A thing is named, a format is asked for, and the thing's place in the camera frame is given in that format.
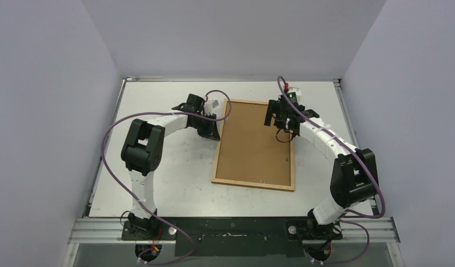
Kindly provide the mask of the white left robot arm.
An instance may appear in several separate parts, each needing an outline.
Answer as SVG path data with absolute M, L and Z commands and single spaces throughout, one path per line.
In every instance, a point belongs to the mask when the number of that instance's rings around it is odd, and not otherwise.
M 154 174 L 162 160 L 165 138 L 176 131 L 194 128 L 200 137 L 219 141 L 214 112 L 218 105 L 217 100 L 190 94 L 186 102 L 173 107 L 170 112 L 147 121 L 134 119 L 131 122 L 121 159 L 130 174 L 134 194 L 128 221 L 143 239 L 154 238 L 160 228 L 161 222 L 155 218 Z

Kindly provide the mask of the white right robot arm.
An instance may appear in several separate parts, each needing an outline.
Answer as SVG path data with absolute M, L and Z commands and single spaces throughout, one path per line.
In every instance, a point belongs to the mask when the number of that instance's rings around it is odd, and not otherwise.
M 312 238 L 321 238 L 328 232 L 328 225 L 378 193 L 373 152 L 339 137 L 315 111 L 298 103 L 295 92 L 269 100 L 264 124 L 309 141 L 332 163 L 329 194 L 308 213 L 306 231 Z

